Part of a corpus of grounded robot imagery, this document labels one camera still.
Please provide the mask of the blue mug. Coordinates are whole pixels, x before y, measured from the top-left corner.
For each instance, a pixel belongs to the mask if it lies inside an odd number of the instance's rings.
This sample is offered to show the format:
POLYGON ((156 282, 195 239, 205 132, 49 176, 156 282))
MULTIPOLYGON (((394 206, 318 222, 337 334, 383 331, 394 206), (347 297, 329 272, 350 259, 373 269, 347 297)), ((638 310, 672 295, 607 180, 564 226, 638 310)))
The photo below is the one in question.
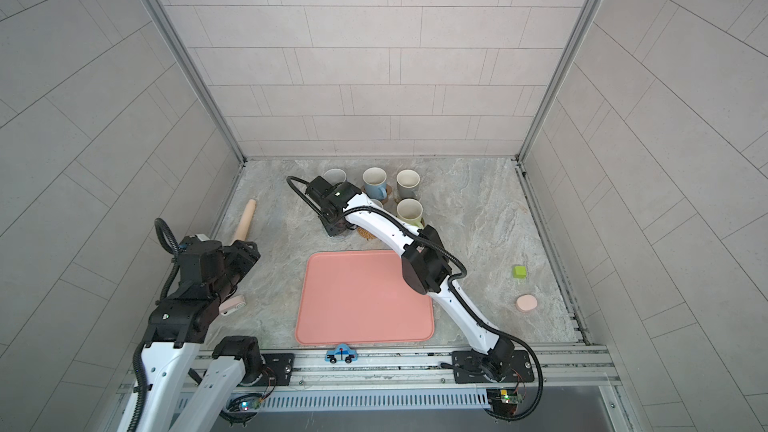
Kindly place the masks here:
POLYGON ((388 197, 387 173, 379 167, 370 167, 363 172, 364 189, 366 195, 384 202, 388 197))
POLYGON ((343 169, 332 168, 326 170, 322 177, 331 185, 344 183, 347 180, 347 174, 343 169))

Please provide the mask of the tan rattan coaster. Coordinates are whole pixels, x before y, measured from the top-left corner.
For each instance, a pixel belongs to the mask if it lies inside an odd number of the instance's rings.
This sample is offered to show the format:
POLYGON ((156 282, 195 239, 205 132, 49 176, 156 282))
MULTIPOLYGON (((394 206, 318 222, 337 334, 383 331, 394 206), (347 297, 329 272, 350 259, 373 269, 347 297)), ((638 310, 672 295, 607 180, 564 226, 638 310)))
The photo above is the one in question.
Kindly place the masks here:
POLYGON ((361 237, 363 237, 365 240, 368 240, 368 241, 370 241, 370 240, 374 240, 374 239, 376 239, 376 236, 375 236, 374 234, 372 234, 371 232, 369 232, 368 230, 366 230, 366 229, 365 229, 365 228, 363 228, 363 227, 360 227, 360 226, 358 226, 358 227, 357 227, 357 232, 358 232, 358 234, 359 234, 361 237))

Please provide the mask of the grey handled white mug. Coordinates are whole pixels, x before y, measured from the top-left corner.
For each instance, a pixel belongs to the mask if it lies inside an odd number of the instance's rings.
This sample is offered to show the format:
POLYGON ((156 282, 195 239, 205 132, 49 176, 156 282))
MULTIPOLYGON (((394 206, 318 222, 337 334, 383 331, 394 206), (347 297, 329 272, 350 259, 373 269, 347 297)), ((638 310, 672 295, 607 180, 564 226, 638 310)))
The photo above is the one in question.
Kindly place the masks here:
POLYGON ((405 169, 401 170, 396 176, 398 196, 403 199, 418 199, 421 176, 418 172, 405 169))

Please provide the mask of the green handled white mug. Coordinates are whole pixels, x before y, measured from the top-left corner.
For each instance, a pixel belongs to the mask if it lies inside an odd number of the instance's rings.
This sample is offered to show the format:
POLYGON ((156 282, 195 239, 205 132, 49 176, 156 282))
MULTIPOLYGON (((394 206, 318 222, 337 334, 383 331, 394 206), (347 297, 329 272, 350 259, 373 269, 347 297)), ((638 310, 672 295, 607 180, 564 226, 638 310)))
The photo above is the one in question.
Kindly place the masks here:
POLYGON ((424 227, 423 213, 424 209, 422 204, 413 198, 402 199, 396 207, 397 217, 401 221, 417 228, 424 227))

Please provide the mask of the cork paw print coaster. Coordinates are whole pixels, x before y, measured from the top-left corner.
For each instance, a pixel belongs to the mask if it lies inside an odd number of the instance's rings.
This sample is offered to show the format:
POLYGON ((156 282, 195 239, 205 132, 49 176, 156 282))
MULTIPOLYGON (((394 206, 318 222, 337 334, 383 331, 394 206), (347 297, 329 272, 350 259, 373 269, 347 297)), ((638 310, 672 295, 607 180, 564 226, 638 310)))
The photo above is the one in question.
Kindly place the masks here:
POLYGON ((384 199, 380 199, 382 204, 387 204, 393 198, 393 189, 392 189, 392 187, 390 185, 386 186, 385 191, 386 191, 385 198, 384 199))

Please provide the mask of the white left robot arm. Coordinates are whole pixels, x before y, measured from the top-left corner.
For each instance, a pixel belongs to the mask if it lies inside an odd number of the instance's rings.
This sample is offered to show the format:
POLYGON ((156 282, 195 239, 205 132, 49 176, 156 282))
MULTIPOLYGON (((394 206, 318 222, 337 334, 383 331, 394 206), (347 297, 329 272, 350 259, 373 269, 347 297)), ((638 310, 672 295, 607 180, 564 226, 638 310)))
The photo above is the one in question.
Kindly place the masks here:
POLYGON ((171 275, 181 280, 174 293, 162 292, 134 350, 136 383, 118 426, 121 431, 208 431, 236 386, 257 381, 264 368, 258 341, 225 338, 206 375, 182 411, 176 406, 193 362, 222 303, 260 258, 255 243, 224 245, 203 236, 181 242, 159 235, 171 254, 171 275))

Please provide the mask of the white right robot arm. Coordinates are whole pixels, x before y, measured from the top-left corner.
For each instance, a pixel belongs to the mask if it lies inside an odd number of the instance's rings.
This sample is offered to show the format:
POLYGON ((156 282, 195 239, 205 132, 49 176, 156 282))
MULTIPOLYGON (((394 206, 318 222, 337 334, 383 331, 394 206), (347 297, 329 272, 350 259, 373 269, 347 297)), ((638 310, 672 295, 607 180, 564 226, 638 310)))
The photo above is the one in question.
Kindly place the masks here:
POLYGON ((457 281, 467 270, 444 249, 436 229, 402 221, 349 182, 332 184, 321 176, 311 181, 289 176, 286 182, 318 216, 328 235, 359 228, 396 252, 406 284, 429 296, 458 325, 479 355, 479 370, 487 379, 500 382, 511 373, 514 340, 491 324, 463 292, 457 281))

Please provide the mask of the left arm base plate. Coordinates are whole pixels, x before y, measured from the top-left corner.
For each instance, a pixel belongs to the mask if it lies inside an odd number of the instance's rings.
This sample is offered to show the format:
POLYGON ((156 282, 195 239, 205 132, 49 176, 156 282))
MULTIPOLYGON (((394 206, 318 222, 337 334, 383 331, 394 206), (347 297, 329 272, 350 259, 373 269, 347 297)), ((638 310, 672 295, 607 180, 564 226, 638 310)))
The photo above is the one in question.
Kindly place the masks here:
POLYGON ((295 355, 292 353, 267 353, 259 358, 244 359, 245 376, 238 387, 283 387, 290 384, 295 355))

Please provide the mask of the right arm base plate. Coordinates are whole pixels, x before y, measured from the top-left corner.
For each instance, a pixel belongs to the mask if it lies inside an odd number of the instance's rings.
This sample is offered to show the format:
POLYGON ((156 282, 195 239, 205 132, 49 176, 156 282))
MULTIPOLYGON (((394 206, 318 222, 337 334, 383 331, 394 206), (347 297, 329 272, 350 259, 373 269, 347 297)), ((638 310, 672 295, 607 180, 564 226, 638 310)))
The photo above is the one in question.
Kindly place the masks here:
POLYGON ((533 383, 536 380, 535 368, 530 355, 516 349, 503 370, 500 380, 491 379, 481 368, 483 355, 474 350, 453 351, 450 365, 453 368, 457 384, 470 383, 533 383))

